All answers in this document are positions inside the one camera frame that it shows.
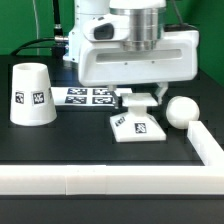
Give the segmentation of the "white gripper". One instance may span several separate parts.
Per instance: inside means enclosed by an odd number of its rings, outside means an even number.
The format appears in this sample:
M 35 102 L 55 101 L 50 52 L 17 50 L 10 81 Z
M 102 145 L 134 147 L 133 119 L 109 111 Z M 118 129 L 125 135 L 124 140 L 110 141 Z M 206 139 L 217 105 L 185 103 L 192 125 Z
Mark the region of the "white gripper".
M 124 51 L 118 42 L 83 42 L 80 49 L 78 79 L 84 86 L 108 86 L 113 105 L 119 108 L 117 85 L 158 83 L 159 104 L 168 83 L 192 80 L 198 70 L 197 30 L 165 32 L 150 51 Z

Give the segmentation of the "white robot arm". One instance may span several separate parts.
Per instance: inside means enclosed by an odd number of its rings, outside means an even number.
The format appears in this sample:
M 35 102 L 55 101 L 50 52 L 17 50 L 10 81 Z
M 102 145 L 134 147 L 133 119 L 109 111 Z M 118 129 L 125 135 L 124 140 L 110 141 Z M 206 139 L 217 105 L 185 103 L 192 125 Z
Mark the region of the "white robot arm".
M 64 56 L 84 86 L 155 83 L 161 102 L 173 81 L 197 74 L 199 31 L 165 23 L 166 0 L 74 0 Z

